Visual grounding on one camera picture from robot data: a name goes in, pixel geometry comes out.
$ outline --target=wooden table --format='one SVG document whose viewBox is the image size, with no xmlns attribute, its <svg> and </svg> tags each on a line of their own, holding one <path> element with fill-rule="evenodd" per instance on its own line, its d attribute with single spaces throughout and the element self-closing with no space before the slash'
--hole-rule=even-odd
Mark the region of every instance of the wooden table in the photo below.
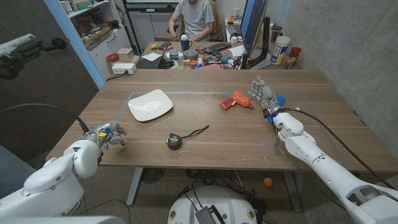
<svg viewBox="0 0 398 224">
<path fill-rule="evenodd" d="M 262 118 L 262 108 L 252 101 L 250 110 L 235 105 L 223 111 L 219 103 L 236 90 L 247 94 L 251 81 L 260 75 L 277 93 L 286 97 L 284 107 L 299 106 L 320 118 L 372 169 L 378 172 L 398 171 L 398 162 L 387 152 L 373 133 L 365 127 L 351 107 L 320 73 L 305 70 L 137 70 L 118 80 L 106 82 L 80 117 L 92 126 L 116 119 L 128 131 L 126 147 L 110 146 L 104 151 L 103 166 L 133 166 L 134 176 L 126 203 L 131 205 L 137 193 L 142 167 L 295 170 L 286 154 L 275 153 L 275 133 Z M 161 89 L 173 101 L 173 108 L 152 121 L 137 121 L 127 102 L 149 91 Z M 317 122 L 300 113 L 299 119 L 329 156 L 352 171 L 366 171 Z M 169 133 L 181 136 L 206 125 L 201 134 L 183 141 L 177 151 L 170 150 L 165 140 Z M 75 122 L 47 156 L 59 157 L 81 138 Z M 303 170 L 309 166 L 294 158 Z M 301 210 L 291 172 L 284 171 L 292 204 Z"/>
<path fill-rule="evenodd" d="M 150 45 L 154 44 L 154 43 L 157 43 L 160 46 L 164 42 L 151 42 L 148 45 L 148 47 L 145 49 L 145 51 L 144 51 L 144 53 L 142 55 L 148 55 L 150 53 L 157 53 L 157 54 L 161 55 L 163 53 L 163 50 L 159 50 L 159 49 L 152 50 L 152 49 L 150 49 Z M 190 49 L 191 50 L 195 50 L 199 46 L 209 47 L 209 46 L 214 45 L 214 44 L 217 44 L 217 42 L 193 42 L 192 46 L 190 47 Z M 237 46 L 242 45 L 242 44 L 243 44 L 242 42 L 238 42 L 237 44 L 232 44 L 231 47 L 237 47 Z M 179 52 L 183 53 L 183 50 L 181 48 L 181 43 L 180 42 L 172 42 L 172 45 L 173 45 L 173 49 L 176 49 Z M 227 52 L 229 54 L 229 56 L 232 57 L 232 53 L 228 49 L 224 49 L 221 52 Z M 183 63 L 182 63 L 182 60 L 183 60 L 183 57 L 178 58 L 178 60 L 177 60 L 178 65 L 184 66 Z M 164 65 L 164 63 L 162 63 L 162 64 L 160 64 L 160 68 L 170 68 L 170 65 Z M 285 69 L 283 67 L 283 65 L 273 65 L 273 64 L 270 64 L 270 65 L 262 68 L 262 70 L 283 70 L 283 69 Z M 291 68 L 291 70 L 297 70 L 297 69 L 301 69 L 301 68 L 298 65 L 294 65 Z"/>
</svg>

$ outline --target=white cup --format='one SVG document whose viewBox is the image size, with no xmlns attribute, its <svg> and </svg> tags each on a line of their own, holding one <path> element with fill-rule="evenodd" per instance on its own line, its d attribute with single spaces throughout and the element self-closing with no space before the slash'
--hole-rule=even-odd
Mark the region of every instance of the white cup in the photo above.
<svg viewBox="0 0 398 224">
<path fill-rule="evenodd" d="M 238 8 L 238 7 L 233 8 L 233 9 L 232 9 L 232 16 L 233 16 L 233 17 L 237 17 L 237 16 L 238 16 L 238 11 L 239 11 L 239 8 Z"/>
<path fill-rule="evenodd" d="M 238 38 L 237 37 L 231 37 L 231 43 L 232 44 L 238 43 Z"/>
<path fill-rule="evenodd" d="M 71 13 L 73 11 L 72 6 L 70 5 L 69 1 L 60 1 L 63 9 L 65 10 L 65 12 L 67 12 L 67 14 Z"/>
</svg>

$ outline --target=table leg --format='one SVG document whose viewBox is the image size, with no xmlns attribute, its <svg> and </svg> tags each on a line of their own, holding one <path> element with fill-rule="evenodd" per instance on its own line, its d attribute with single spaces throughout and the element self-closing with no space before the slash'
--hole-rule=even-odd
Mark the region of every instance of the table leg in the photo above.
<svg viewBox="0 0 398 224">
<path fill-rule="evenodd" d="M 294 182 L 293 173 L 291 171 L 283 171 L 287 191 L 290 196 L 290 201 L 292 202 L 293 210 L 295 212 L 301 212 L 303 208 L 301 207 L 299 193 L 297 192 L 296 183 Z"/>
<path fill-rule="evenodd" d="M 132 175 L 132 180 L 130 184 L 130 190 L 126 200 L 126 205 L 128 206 L 131 206 L 134 203 L 134 198 L 137 195 L 139 182 L 141 180 L 142 170 L 144 170 L 144 168 L 142 167 L 136 167 L 134 169 L 134 174 Z"/>
</svg>

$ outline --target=man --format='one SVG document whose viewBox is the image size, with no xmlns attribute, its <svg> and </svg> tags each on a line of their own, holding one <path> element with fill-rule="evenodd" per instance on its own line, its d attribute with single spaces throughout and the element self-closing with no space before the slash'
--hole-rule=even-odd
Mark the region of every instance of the man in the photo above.
<svg viewBox="0 0 398 224">
<path fill-rule="evenodd" d="M 183 0 L 177 5 L 169 20 L 171 41 L 178 41 L 174 25 L 182 16 L 185 23 L 185 34 L 191 41 L 210 41 L 215 20 L 208 0 Z"/>
</svg>

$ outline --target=orange ball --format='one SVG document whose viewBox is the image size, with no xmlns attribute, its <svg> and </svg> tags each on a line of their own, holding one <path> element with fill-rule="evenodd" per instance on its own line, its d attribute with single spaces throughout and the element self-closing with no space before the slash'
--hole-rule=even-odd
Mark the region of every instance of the orange ball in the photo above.
<svg viewBox="0 0 398 224">
<path fill-rule="evenodd" d="M 269 177 L 264 178 L 264 185 L 265 185 L 266 187 L 272 186 L 272 179 L 269 178 Z"/>
</svg>

